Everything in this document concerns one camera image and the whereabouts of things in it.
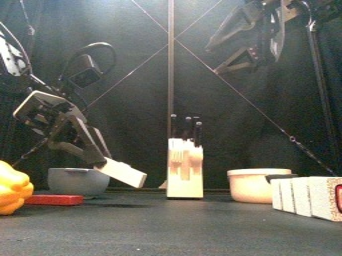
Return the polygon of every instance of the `white pot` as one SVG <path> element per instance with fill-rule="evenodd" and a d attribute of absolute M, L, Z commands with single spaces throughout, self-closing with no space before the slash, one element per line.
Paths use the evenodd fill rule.
<path fill-rule="evenodd" d="M 109 184 L 110 176 L 94 169 L 49 169 L 49 187 L 54 194 L 93 198 L 105 193 Z"/>
<path fill-rule="evenodd" d="M 256 168 L 228 171 L 232 197 L 238 202 L 272 204 L 270 174 L 292 174 L 290 169 Z"/>

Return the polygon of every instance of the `yellow bell pepper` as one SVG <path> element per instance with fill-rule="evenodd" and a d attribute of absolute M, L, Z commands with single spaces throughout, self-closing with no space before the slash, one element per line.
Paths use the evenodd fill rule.
<path fill-rule="evenodd" d="M 34 185 L 29 175 L 0 160 L 0 215 L 11 215 L 33 193 Z"/>

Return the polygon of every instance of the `red cutting board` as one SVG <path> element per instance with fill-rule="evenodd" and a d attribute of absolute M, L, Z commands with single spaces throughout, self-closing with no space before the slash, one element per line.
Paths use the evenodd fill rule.
<path fill-rule="evenodd" d="M 33 195 L 26 204 L 39 205 L 79 205 L 83 203 L 81 195 Z"/>
<path fill-rule="evenodd" d="M 336 187 L 337 208 L 342 213 L 342 184 Z"/>

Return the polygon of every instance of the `knife block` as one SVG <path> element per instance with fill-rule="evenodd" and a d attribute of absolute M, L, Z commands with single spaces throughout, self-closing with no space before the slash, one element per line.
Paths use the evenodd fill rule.
<path fill-rule="evenodd" d="M 169 198 L 204 198 L 202 163 L 202 147 L 196 147 L 190 140 L 169 140 Z"/>

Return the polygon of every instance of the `black knife handle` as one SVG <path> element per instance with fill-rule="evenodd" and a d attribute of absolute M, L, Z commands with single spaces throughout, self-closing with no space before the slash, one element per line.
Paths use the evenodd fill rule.
<path fill-rule="evenodd" d="M 194 134 L 194 144 L 196 147 L 201 147 L 202 145 L 202 122 L 197 122 L 196 126 L 196 134 Z"/>
<path fill-rule="evenodd" d="M 172 115 L 172 138 L 177 137 L 177 114 Z"/>
<path fill-rule="evenodd" d="M 188 140 L 190 138 L 192 126 L 193 126 L 193 119 L 192 119 L 190 116 L 188 116 L 186 117 L 185 131 L 184 131 L 184 135 L 182 135 L 184 140 Z"/>
<path fill-rule="evenodd" d="M 197 122 L 200 122 L 200 116 L 194 116 L 193 117 L 193 127 L 192 127 L 192 138 L 193 138 L 193 142 L 196 141 L 196 133 L 197 133 Z"/>

